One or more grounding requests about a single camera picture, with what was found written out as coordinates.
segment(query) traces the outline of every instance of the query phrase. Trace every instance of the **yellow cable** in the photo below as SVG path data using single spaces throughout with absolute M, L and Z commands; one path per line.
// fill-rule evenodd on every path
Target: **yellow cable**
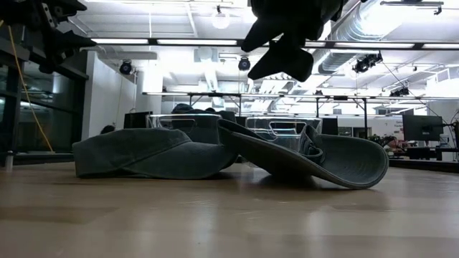
M 14 59 L 16 60 L 17 70 L 19 72 L 19 77 L 21 78 L 22 87 L 24 88 L 24 91 L 26 93 L 27 101 L 29 102 L 29 105 L 30 105 L 30 110 L 32 111 L 35 122 L 37 123 L 38 128 L 40 129 L 40 133 L 43 135 L 43 138 L 46 141 L 46 144 L 48 145 L 49 151 L 54 153 L 54 151 L 52 150 L 51 144 L 49 143 L 48 137 L 46 137 L 46 134 L 43 131 L 42 125 L 40 125 L 40 122 L 38 121 L 38 118 L 35 115 L 35 110 L 32 107 L 32 102 L 30 101 L 30 97 L 29 97 L 29 91 L 27 90 L 26 83 L 24 82 L 24 77 L 22 76 L 21 66 L 19 65 L 19 60 L 17 58 L 16 46 L 14 45 L 14 38 L 13 38 L 13 32 L 11 30 L 11 26 L 8 26 L 8 30 L 9 30 L 9 38 L 11 40 L 11 46 L 13 47 Z

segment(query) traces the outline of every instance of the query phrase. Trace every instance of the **ceiling light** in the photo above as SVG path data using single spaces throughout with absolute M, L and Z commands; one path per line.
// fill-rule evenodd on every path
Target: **ceiling light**
M 158 39 L 158 44 L 170 44 L 170 45 L 206 45 L 206 46 L 236 46 L 236 40 L 224 40 L 224 39 Z
M 234 54 L 234 53 L 219 53 L 218 54 L 219 58 L 230 58 L 230 59 L 239 59 L 240 54 Z
M 378 50 L 364 49 L 330 49 L 332 54 L 379 54 Z
M 241 97 L 280 97 L 279 94 L 241 94 Z
M 394 43 L 394 42 L 337 42 L 335 47 L 357 48 L 357 49 L 410 49 L 413 43 Z
M 148 39 L 91 39 L 97 44 L 148 44 Z
M 144 95 L 156 95 L 156 96 L 187 96 L 185 92 L 143 92 Z
M 197 0 L 85 0 L 90 3 L 112 3 L 112 4 L 220 4 L 222 6 L 233 6 L 230 1 L 197 1 Z
M 217 5 L 217 11 L 212 15 L 212 25 L 217 29 L 226 29 L 230 25 L 230 14 L 223 14 L 220 5 Z
M 424 44 L 423 49 L 459 49 L 459 44 L 444 43 L 444 44 Z
M 314 47 L 325 47 L 325 42 L 306 42 L 304 44 L 304 47 L 306 48 L 314 48 Z

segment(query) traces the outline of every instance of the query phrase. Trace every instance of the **wooden floor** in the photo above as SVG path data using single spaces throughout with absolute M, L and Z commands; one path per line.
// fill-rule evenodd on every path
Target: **wooden floor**
M 372 190 L 287 186 L 233 166 L 206 181 L 0 171 L 1 258 L 459 257 L 459 176 L 391 169 Z

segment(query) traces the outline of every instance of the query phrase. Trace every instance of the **light fixture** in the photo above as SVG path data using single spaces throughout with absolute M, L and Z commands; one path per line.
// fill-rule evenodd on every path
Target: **light fixture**
M 279 94 L 241 94 L 241 97 L 280 97 Z
M 444 44 L 424 44 L 423 49 L 459 49 L 459 44 L 444 43 Z
M 148 39 L 91 39 L 97 44 L 148 44 Z
M 241 60 L 239 61 L 239 64 L 237 66 L 239 68 L 239 71 L 248 71 L 250 70 L 250 61 L 248 57 L 241 57 Z
M 219 53 L 218 58 L 220 59 L 239 59 L 240 54 L 235 53 Z
M 352 70 L 356 73 L 364 73 L 380 62 L 382 62 L 381 53 L 367 54 L 365 57 L 357 60 L 357 63 L 352 67 Z
M 310 42 L 307 41 L 304 44 L 305 48 L 314 48 L 314 47 L 325 47 L 325 42 Z
M 236 40 L 224 39 L 158 39 L 158 44 L 169 45 L 206 45 L 206 46 L 237 46 Z
M 410 49 L 414 43 L 394 43 L 394 42 L 337 42 L 335 47 L 356 48 L 356 49 Z
M 155 96 L 188 96 L 185 92 L 142 92 L 144 95 L 155 95 Z
M 217 11 L 212 15 L 212 25 L 217 29 L 226 29 L 230 25 L 230 14 L 223 14 L 220 5 L 217 5 Z
M 378 50 L 364 49 L 330 49 L 332 54 L 378 54 Z
M 90 3 L 111 3 L 111 4 L 220 4 L 222 6 L 234 6 L 231 1 L 212 0 L 85 0 Z
M 120 66 L 120 73 L 122 75 L 132 75 L 134 73 L 131 60 L 123 60 L 123 64 Z
M 408 96 L 410 94 L 410 90 L 408 90 L 408 87 L 401 87 L 395 90 L 391 90 L 389 97 L 402 97 L 402 96 Z

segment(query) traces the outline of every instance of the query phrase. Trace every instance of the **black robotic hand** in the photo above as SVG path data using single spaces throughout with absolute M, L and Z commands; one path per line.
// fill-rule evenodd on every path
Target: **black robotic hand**
M 304 82 L 312 73 L 313 57 L 303 51 L 307 39 L 317 40 L 328 20 L 341 17 L 346 0 L 251 0 L 252 11 L 258 18 L 242 44 L 250 52 L 270 42 L 268 52 L 249 72 L 257 80 L 284 72 Z
M 62 33 L 57 30 L 60 22 L 68 17 L 85 11 L 86 6 L 78 0 L 0 0 L 0 20 L 5 24 L 23 24 L 31 31 L 42 33 L 44 53 L 47 63 L 40 66 L 40 71 L 52 73 L 57 65 L 81 47 L 94 47 L 91 39 L 77 36 L 72 31 Z

